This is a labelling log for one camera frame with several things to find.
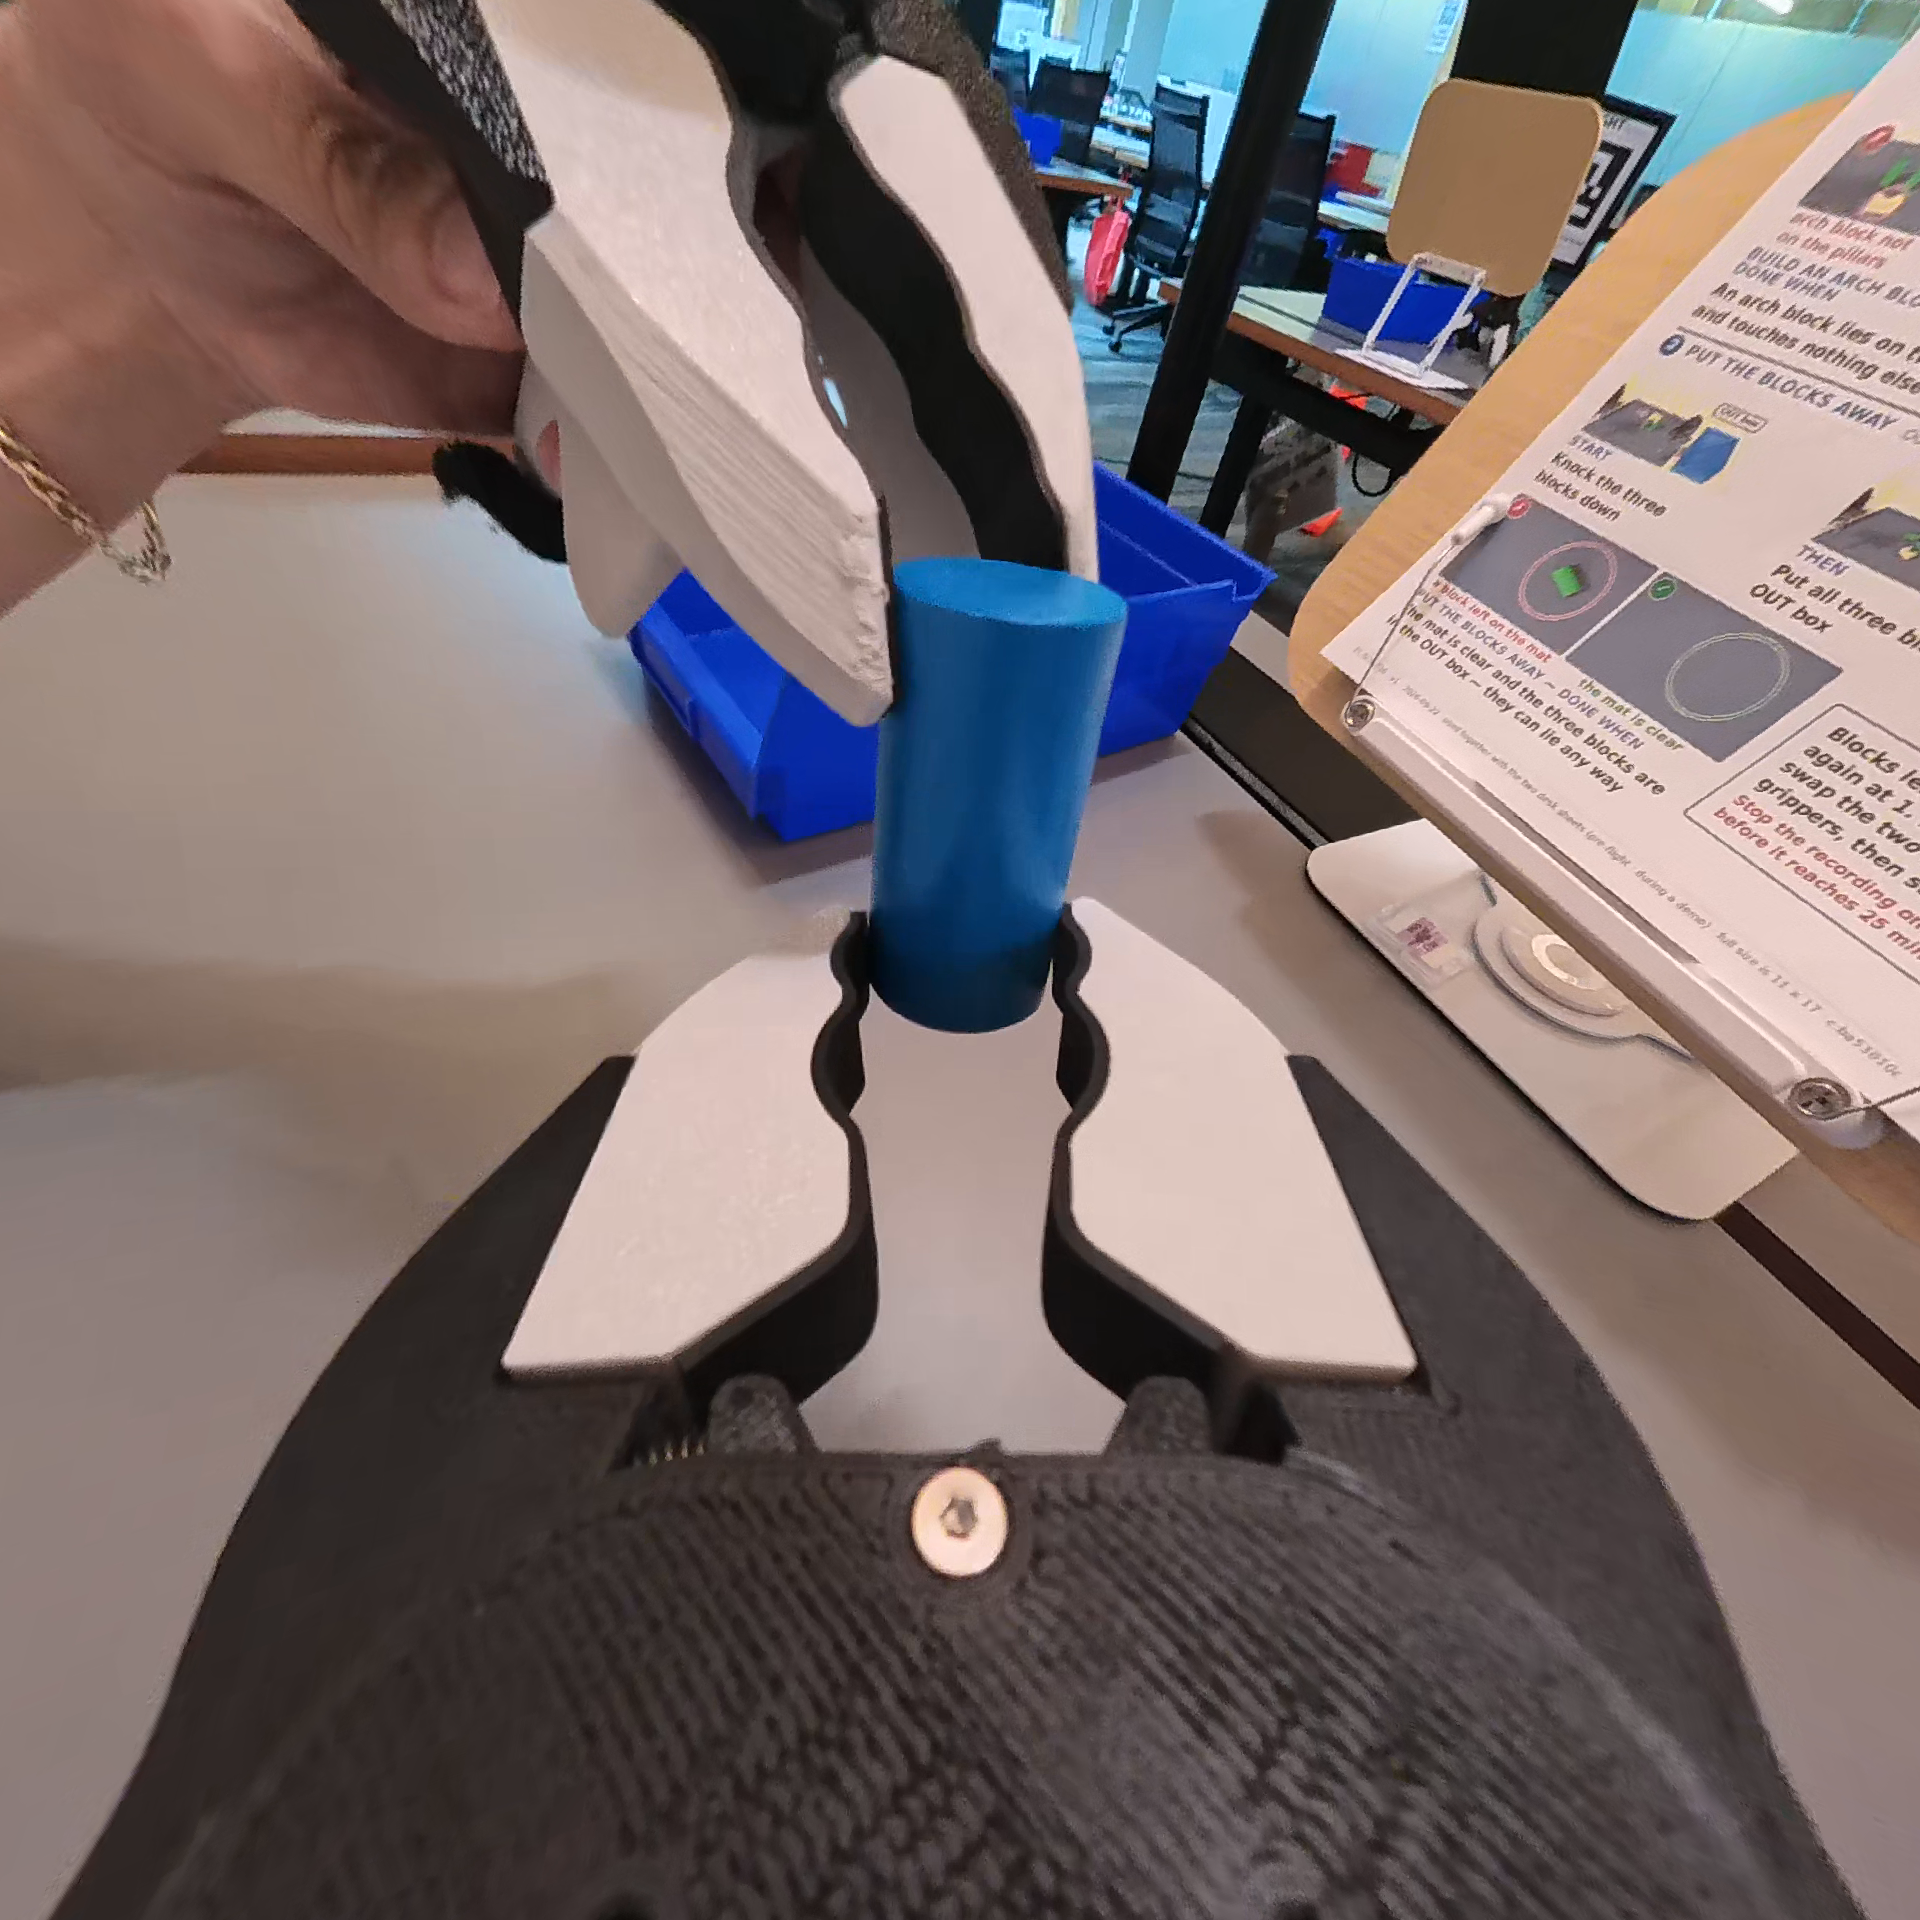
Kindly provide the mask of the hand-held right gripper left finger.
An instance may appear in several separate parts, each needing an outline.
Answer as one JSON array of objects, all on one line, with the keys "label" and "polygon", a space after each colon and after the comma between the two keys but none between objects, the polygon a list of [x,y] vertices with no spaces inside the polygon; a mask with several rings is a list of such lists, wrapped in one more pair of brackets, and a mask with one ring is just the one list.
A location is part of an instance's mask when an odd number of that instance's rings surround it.
[{"label": "hand-held right gripper left finger", "polygon": [[685,1393],[817,1393],[879,1322],[870,1149],[851,1122],[870,916],[805,916],[636,1040],[507,1370]]}]

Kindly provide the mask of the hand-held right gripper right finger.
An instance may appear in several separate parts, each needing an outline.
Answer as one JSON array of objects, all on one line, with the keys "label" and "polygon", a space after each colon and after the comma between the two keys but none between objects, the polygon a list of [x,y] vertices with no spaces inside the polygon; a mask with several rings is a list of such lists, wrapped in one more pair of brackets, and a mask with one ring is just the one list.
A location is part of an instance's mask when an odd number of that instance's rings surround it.
[{"label": "hand-held right gripper right finger", "polygon": [[1056,916],[1056,1089],[1046,1335],[1111,1393],[1185,1378],[1419,1378],[1292,1052],[1198,962],[1080,898]]}]

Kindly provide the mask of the blue plastic bin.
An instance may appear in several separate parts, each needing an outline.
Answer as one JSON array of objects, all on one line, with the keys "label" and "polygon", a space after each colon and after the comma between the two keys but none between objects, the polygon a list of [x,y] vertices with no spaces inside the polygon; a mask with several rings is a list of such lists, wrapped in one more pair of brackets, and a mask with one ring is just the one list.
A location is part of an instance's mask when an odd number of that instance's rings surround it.
[{"label": "blue plastic bin", "polygon": [[[1097,577],[1131,612],[1097,739],[1097,757],[1120,757],[1185,720],[1273,570],[1116,470],[1092,492]],[[879,730],[837,718],[687,570],[645,612],[631,656],[745,820],[785,844],[874,822]]]}]

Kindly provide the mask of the blue cylinder block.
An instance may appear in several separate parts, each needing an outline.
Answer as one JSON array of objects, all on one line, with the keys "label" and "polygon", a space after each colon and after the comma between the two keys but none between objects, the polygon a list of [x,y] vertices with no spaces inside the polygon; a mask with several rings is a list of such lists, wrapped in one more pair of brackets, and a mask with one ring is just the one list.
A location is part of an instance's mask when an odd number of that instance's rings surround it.
[{"label": "blue cylinder block", "polygon": [[1076,570],[897,564],[870,914],[893,1012],[991,1038],[1042,1009],[1123,614]]}]

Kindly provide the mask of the person's left forearm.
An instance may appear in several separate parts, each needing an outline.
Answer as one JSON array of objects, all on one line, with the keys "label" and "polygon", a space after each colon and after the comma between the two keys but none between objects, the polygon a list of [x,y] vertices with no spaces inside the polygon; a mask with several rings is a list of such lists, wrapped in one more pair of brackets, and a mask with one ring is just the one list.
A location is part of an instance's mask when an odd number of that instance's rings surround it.
[{"label": "person's left forearm", "polygon": [[11,418],[0,418],[0,470],[0,614],[80,560],[105,560],[143,586],[170,581],[176,547],[152,496],[121,528],[98,523]]}]

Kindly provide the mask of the person's left hand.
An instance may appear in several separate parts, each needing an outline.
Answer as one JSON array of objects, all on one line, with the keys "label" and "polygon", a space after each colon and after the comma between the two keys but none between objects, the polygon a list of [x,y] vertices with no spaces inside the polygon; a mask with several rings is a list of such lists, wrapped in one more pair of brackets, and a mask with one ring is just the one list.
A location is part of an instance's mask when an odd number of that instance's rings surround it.
[{"label": "person's left hand", "polygon": [[0,410],[105,528],[236,418],[510,436],[446,156],[289,3],[4,3]]}]

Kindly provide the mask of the black office chair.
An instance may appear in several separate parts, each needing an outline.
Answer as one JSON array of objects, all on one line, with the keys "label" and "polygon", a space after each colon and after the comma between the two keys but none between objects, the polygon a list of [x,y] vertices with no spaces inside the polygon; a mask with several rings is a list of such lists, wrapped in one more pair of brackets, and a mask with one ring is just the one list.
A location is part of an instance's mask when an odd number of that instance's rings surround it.
[{"label": "black office chair", "polygon": [[1161,283],[1185,274],[1205,213],[1205,127],[1211,97],[1182,86],[1155,88],[1146,175],[1120,252],[1120,299],[1145,299],[1146,280]]},{"label": "black office chair", "polygon": [[1056,144],[1055,144],[1056,160],[1092,160],[1092,127],[1111,105],[1111,77],[1116,69],[1076,69],[1056,55],[1038,63],[1023,105],[1056,121]]}]

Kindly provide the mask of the black pillar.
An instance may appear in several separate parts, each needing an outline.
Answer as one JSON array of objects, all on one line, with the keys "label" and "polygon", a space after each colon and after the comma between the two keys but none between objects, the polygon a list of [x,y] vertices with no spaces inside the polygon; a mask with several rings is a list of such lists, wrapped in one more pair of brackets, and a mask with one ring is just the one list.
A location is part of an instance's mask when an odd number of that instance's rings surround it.
[{"label": "black pillar", "polygon": [[1267,0],[1123,479],[1172,496],[1333,0]]}]

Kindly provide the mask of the white stand base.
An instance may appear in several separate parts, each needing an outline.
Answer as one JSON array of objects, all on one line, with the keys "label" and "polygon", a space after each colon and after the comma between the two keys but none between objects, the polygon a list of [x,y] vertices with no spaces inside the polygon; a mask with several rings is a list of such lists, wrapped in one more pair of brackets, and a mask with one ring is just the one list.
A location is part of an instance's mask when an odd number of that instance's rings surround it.
[{"label": "white stand base", "polygon": [[1432,822],[1308,853],[1308,891],[1636,1206],[1716,1223],[1800,1157]]}]

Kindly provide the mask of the wooden office desk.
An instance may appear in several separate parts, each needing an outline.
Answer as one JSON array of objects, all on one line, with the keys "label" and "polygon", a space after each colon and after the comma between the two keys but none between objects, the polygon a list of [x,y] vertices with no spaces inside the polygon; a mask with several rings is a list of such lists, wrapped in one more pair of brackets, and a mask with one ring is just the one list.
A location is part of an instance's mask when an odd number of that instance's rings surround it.
[{"label": "wooden office desk", "polygon": [[1267,367],[1284,367],[1284,375],[1317,367],[1339,393],[1395,404],[1430,427],[1450,427],[1492,380],[1492,367],[1473,361],[1447,361],[1437,367],[1420,367],[1403,355],[1359,361],[1359,337],[1324,324],[1324,308],[1329,299],[1317,291],[1275,291],[1275,283],[1238,291],[1214,365],[1226,367],[1226,348],[1252,348],[1267,355],[1262,361]]}]

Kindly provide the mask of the small blue bin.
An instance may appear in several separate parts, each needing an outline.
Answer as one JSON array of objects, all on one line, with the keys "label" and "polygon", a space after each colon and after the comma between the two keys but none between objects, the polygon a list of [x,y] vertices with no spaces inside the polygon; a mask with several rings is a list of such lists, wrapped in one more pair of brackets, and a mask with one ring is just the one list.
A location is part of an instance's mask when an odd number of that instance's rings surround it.
[{"label": "small blue bin", "polygon": [[1455,274],[1455,264],[1387,264],[1387,260],[1333,260],[1324,324],[1346,337],[1370,337],[1387,348],[1447,348],[1484,274]]}]

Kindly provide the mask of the wooden stand board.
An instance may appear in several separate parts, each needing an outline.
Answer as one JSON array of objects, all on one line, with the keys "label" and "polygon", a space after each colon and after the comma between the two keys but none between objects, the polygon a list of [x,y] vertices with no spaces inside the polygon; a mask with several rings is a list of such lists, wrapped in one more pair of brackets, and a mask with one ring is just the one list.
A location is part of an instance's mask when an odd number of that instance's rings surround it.
[{"label": "wooden stand board", "polygon": [[1286,626],[1286,691],[1329,732],[1346,732],[1339,712],[1357,693],[1357,682],[1329,658],[1329,645],[1367,614],[1484,492],[1494,492],[1523,450],[1588,384],[1651,308],[1678,291],[1678,280],[1847,102],[1852,97],[1830,97],[1782,110],[1668,178],[1437,430],[1383,511],[1339,547]]}]

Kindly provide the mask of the tan board on stand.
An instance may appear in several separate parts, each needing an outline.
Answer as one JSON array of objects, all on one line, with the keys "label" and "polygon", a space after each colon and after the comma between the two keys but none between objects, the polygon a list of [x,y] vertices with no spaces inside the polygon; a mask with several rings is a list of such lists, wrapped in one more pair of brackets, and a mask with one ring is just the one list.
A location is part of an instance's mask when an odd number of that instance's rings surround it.
[{"label": "tan board on stand", "polygon": [[1347,355],[1357,365],[1395,367],[1383,324],[1419,274],[1455,280],[1455,311],[1399,380],[1437,384],[1432,365],[1466,324],[1476,299],[1523,305],[1556,252],[1556,235],[1588,178],[1600,144],[1600,105],[1563,88],[1450,77],[1430,97],[1399,198],[1387,213],[1387,260],[1399,283]]}]

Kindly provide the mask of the black and white tag sign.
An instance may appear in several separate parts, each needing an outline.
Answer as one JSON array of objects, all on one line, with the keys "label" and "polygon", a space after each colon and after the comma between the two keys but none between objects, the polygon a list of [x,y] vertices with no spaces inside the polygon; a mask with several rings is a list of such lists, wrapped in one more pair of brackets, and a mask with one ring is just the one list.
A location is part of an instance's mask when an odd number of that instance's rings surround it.
[{"label": "black and white tag sign", "polygon": [[1600,97],[1600,138],[1550,252],[1556,269],[1580,274],[1616,235],[1668,127],[1674,110]]}]

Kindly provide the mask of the printed instruction sheet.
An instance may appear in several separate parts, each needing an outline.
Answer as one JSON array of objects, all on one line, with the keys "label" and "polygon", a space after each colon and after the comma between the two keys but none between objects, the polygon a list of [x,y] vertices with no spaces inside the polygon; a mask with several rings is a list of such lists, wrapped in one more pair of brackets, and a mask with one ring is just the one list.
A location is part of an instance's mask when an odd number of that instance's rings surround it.
[{"label": "printed instruction sheet", "polygon": [[1914,1089],[1914,45],[1329,658]]}]

